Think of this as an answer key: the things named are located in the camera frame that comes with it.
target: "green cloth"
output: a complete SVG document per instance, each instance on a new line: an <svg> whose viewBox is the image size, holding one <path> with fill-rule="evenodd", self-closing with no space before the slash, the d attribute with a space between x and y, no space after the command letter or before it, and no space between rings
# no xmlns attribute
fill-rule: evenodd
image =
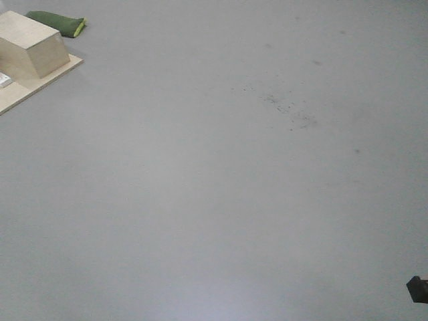
<svg viewBox="0 0 428 321"><path fill-rule="evenodd" d="M30 11L26 16L59 30L61 35L69 38L76 38L86 26L86 18L74 19L46 11Z"/></svg>

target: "black object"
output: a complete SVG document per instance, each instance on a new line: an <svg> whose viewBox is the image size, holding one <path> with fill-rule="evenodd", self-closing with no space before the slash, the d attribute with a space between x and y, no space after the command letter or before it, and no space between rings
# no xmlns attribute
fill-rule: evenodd
<svg viewBox="0 0 428 321"><path fill-rule="evenodd" d="M410 296L415 303L428 303L428 280L414 276L407 284Z"/></svg>

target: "wooden board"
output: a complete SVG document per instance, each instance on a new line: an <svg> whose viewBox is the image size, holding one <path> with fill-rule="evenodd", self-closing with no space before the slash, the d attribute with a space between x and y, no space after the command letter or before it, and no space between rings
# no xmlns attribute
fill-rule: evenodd
<svg viewBox="0 0 428 321"><path fill-rule="evenodd" d="M69 63L59 67L57 70L43 78L23 76L20 79L13 79L14 83L7 87L0 88L0 115L4 114L12 107L18 105L20 102L34 95L36 92L42 90L62 75L83 63L83 60L76 56L69 55L69 57Z"/></svg>

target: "dark spot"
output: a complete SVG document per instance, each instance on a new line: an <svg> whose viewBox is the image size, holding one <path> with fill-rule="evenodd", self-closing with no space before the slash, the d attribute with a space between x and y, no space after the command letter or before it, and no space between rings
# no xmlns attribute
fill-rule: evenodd
<svg viewBox="0 0 428 321"><path fill-rule="evenodd" d="M265 98L266 102L270 102L271 104L277 104L280 102L274 95L269 95Z"/></svg>

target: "light wood box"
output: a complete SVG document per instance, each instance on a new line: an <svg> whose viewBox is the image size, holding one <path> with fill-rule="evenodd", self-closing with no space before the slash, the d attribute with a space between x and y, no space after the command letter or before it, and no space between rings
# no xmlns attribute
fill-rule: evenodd
<svg viewBox="0 0 428 321"><path fill-rule="evenodd" d="M70 55L58 30L13 11L0 15L0 72L14 83L0 88L0 114L83 62Z"/></svg>

